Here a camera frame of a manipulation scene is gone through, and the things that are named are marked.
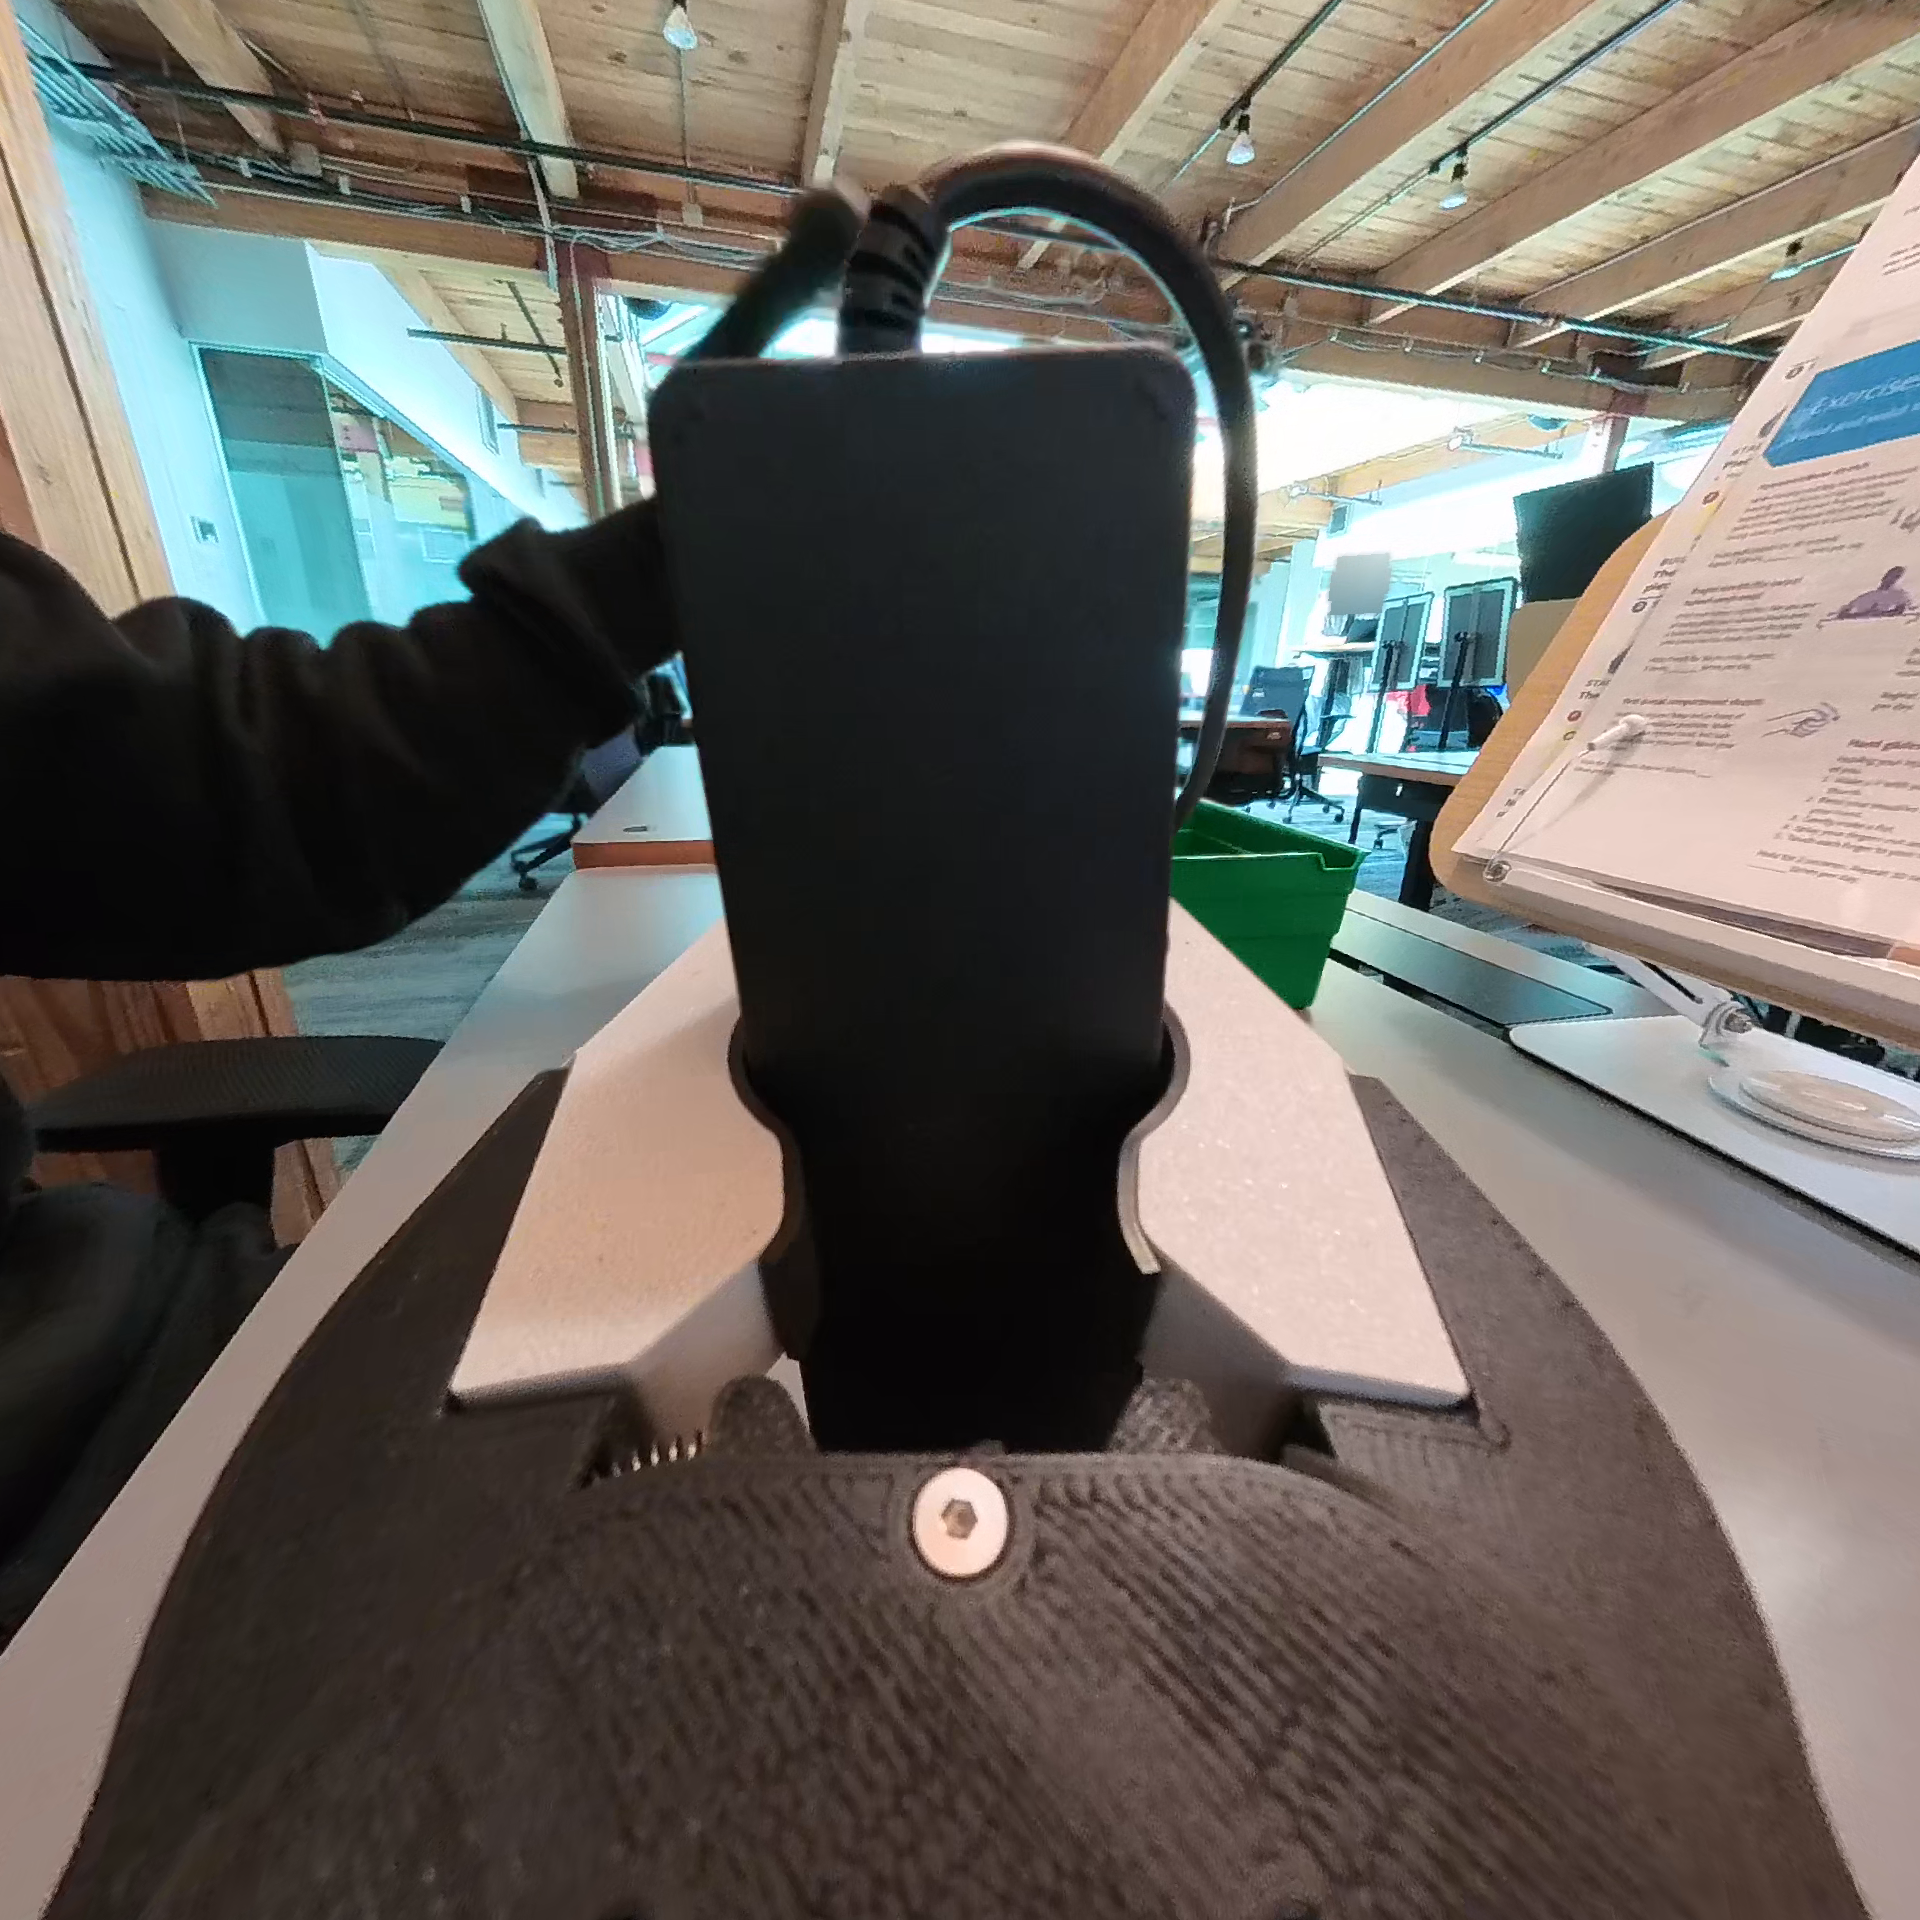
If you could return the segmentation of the person's left forearm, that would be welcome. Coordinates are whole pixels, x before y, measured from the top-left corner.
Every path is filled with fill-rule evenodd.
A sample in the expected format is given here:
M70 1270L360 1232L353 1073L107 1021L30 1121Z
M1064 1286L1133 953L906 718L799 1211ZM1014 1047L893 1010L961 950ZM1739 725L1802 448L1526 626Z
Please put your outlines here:
M523 518L459 575L465 599L319 642L178 597L107 615L3 535L3 835L55 830L70 862L11 882L3 973L278 969L457 894L681 647L653 499Z

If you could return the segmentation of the green plastic bin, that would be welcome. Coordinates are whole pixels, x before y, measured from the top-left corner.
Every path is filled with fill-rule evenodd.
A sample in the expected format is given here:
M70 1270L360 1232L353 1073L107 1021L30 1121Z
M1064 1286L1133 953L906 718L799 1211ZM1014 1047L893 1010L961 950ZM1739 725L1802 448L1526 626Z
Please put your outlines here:
M1354 846L1202 799L1175 832L1170 898L1303 1011L1358 870Z

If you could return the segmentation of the black office chair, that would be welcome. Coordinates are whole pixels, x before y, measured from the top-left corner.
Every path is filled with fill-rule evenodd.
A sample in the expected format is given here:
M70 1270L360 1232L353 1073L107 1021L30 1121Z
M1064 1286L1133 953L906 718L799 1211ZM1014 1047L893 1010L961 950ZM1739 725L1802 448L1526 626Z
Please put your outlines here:
M1 1642L11 1642L288 1250L266 1208L190 1218L115 1183L31 1178L1 1087Z
M183 1216L266 1208L282 1144L378 1136L441 1049L387 1034L146 1047L38 1097L30 1126L53 1154L150 1154Z

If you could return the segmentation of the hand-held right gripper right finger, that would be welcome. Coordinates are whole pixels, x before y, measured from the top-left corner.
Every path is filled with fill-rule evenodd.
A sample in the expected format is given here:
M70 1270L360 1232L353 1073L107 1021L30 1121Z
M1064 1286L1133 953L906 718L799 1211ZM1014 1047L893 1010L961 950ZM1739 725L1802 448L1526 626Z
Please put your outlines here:
M1170 1078L1120 1154L1120 1226L1155 1298L1141 1367L1211 1407L1470 1395L1337 1050L1181 904Z

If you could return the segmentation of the black usb hub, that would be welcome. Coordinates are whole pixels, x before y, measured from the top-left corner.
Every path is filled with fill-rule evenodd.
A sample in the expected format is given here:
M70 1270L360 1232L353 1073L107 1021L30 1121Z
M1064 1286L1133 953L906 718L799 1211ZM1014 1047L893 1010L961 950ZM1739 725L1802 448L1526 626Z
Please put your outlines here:
M839 1450L1102 1450L1158 1282L1192 383L1166 349L681 362L656 510Z

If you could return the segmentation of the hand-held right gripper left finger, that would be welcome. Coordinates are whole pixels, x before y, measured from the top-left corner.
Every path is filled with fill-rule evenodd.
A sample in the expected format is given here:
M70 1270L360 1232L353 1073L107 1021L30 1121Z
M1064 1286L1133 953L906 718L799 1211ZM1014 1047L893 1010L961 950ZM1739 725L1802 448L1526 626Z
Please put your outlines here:
M728 936L709 928L570 1057L448 1391L805 1400L761 1288L784 1224L777 1133L737 1090Z

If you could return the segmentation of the wooden document stand board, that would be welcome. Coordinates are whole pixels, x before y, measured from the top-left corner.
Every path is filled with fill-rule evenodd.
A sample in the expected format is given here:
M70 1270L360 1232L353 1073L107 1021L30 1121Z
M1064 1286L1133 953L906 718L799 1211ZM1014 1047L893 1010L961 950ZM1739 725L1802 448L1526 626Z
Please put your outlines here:
M1585 680L1585 655L1610 613L1626 602L1664 522L1665 515L1657 515L1641 525L1568 606L1538 663L1513 687L1501 725L1441 807L1431 830L1431 867L1449 890L1514 919L1915 1049L1915 947L1905 947L1903 959L1824 950L1775 928L1717 917L1693 901L1648 895L1584 867L1477 847L1481 814L1510 787L1514 766L1531 744L1562 747L1566 713L1581 706L1581 696L1568 690Z

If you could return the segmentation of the black monitor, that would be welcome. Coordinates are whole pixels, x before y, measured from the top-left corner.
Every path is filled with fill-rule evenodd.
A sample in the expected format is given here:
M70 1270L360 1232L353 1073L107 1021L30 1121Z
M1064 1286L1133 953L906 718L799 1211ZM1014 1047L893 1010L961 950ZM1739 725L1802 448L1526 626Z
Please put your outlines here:
M1577 600L1650 518L1650 463L1513 496L1521 602Z

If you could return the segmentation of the cardboard box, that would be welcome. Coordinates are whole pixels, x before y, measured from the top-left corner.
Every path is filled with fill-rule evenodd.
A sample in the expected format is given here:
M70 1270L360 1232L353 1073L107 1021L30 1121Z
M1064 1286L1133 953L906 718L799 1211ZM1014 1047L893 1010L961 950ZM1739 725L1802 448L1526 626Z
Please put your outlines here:
M1534 667L1544 658L1554 637L1577 609L1577 599L1526 599L1505 622L1504 632L1504 696L1513 701Z

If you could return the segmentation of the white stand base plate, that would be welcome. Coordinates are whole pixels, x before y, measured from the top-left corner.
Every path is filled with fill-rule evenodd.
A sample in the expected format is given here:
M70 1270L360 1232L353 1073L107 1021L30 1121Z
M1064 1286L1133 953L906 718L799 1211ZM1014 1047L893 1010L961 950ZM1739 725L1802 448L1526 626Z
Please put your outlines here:
M1681 1015L1518 1023L1509 1043L1665 1131L1736 1163L1811 1207L1917 1253L1915 1129L1905 1137L1832 1126L1832 1102L1793 1111L1755 1098L1750 1081L1816 1081L1859 1090L1870 1105L1915 1112L1915 1082L1767 1031L1719 1053Z

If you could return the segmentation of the background office chair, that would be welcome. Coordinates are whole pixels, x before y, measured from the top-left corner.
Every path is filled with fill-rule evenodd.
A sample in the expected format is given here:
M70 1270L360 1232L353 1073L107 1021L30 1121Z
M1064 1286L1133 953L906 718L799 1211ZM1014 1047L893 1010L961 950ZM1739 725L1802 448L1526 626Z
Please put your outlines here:
M1279 784L1273 802L1281 805L1289 817L1294 807L1309 802L1343 824L1346 809L1341 799L1329 799L1321 792L1319 775L1322 752L1346 715L1328 715L1326 698L1313 696L1312 663L1251 667L1239 701L1239 713L1245 718L1275 713L1287 719L1289 736L1279 759Z

